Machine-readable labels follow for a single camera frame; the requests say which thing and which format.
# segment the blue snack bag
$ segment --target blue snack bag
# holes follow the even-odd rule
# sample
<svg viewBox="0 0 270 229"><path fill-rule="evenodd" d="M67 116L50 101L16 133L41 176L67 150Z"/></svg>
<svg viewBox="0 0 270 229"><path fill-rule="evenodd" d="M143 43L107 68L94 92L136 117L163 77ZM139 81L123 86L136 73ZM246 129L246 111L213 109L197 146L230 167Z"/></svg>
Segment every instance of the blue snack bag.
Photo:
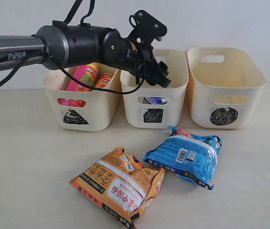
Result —
<svg viewBox="0 0 270 229"><path fill-rule="evenodd" d="M210 186L209 181L216 171L223 138L193 135L177 127L170 128L171 136L156 149L147 152L144 161L212 190L214 185Z"/></svg>

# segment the piper logo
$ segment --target piper logo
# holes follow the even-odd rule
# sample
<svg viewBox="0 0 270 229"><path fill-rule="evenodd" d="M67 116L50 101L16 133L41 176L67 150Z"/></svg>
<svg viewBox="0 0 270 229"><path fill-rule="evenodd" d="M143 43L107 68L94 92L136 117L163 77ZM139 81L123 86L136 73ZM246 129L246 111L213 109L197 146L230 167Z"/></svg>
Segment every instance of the piper logo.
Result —
<svg viewBox="0 0 270 229"><path fill-rule="evenodd" d="M26 52L9 53L9 60L16 60L25 57Z"/></svg>

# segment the table surface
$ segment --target table surface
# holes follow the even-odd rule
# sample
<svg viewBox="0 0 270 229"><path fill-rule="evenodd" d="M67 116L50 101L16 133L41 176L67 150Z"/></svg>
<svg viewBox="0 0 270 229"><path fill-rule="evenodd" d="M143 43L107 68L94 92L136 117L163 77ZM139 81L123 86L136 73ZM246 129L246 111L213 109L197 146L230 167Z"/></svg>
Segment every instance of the table surface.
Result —
<svg viewBox="0 0 270 229"><path fill-rule="evenodd" d="M137 228L270 229L270 84L245 128L200 128L187 104L178 126L223 137L211 182L215 188L209 191L166 173ZM118 146L142 161L170 133L129 125L122 100L105 130L65 130L44 90L0 91L0 228L120 229L68 181Z"/></svg>

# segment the white wall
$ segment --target white wall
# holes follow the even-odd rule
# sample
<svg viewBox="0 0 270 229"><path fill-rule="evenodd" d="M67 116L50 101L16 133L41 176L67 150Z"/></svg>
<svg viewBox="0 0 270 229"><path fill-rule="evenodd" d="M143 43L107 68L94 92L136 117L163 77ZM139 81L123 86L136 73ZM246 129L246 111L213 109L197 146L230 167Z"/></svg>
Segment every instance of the white wall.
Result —
<svg viewBox="0 0 270 229"><path fill-rule="evenodd" d="M84 0L72 24L86 14ZM64 20L74 0L0 0L0 35L31 35L52 20ZM270 82L270 0L96 0L87 22L117 28L127 36L128 18L146 10L168 27L155 48L189 50L226 46L245 50ZM0 79L9 71L0 72ZM41 65L23 67L4 89L43 88L48 70Z"/></svg>

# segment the cream plastic bin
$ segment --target cream plastic bin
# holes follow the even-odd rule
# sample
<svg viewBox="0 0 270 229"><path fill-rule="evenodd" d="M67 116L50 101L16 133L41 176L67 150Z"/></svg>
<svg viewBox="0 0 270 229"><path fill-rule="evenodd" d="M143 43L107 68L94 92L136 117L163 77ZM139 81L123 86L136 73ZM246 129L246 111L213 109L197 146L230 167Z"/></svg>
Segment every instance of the cream plastic bin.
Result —
<svg viewBox="0 0 270 229"><path fill-rule="evenodd" d="M188 84L188 70L184 53L177 50L154 49L155 58L168 65L167 88L150 86L146 82L134 93L123 95L126 119L129 124L139 128L166 129L177 125L181 118L185 91ZM122 91L135 89L135 76L121 72ZM165 97L166 104L142 104L144 97Z"/></svg>
<svg viewBox="0 0 270 229"><path fill-rule="evenodd" d="M234 48L195 48L187 61L192 120L205 128L246 126L266 84L252 59Z"/></svg>
<svg viewBox="0 0 270 229"><path fill-rule="evenodd" d="M68 69L73 74L75 68ZM101 65L99 74L111 73L114 77L105 87L121 92L121 70ZM96 132L109 126L121 95L91 91L71 92L65 91L70 79L60 70L50 71L43 81L45 91L54 111L57 122L62 128ZM60 98L78 99L86 102L86 107L70 107L59 104Z"/></svg>

